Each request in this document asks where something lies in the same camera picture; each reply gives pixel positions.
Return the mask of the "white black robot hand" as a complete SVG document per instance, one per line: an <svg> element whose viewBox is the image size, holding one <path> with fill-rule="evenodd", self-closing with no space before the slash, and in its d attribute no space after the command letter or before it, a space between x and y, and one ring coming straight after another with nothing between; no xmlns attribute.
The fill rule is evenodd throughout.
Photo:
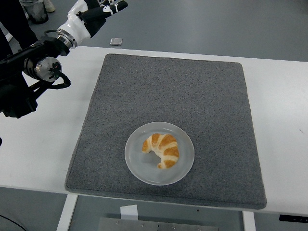
<svg viewBox="0 0 308 231"><path fill-rule="evenodd" d="M93 37L105 24L108 17L128 7L124 0L78 0L70 9L67 21L58 31L68 34L79 45Z"/></svg>

